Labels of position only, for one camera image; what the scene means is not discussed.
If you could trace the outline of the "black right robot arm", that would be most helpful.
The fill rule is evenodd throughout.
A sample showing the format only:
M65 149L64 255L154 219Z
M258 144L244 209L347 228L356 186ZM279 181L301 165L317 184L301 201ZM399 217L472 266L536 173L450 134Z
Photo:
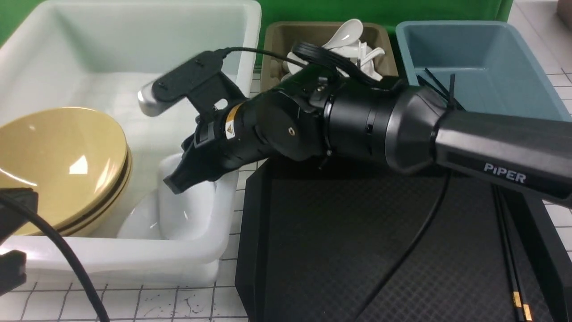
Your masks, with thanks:
M200 122L164 183L174 194L245 164L341 157L400 174L433 165L571 206L571 123L449 109L423 86L374 89L303 71Z

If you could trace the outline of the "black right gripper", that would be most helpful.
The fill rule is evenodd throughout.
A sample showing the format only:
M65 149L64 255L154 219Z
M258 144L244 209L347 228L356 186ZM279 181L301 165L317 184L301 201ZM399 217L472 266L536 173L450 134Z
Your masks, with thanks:
M212 122L197 118L183 155L163 182L178 195L247 163L280 155L294 161L322 157L331 148L325 108L332 88L288 82L217 111Z

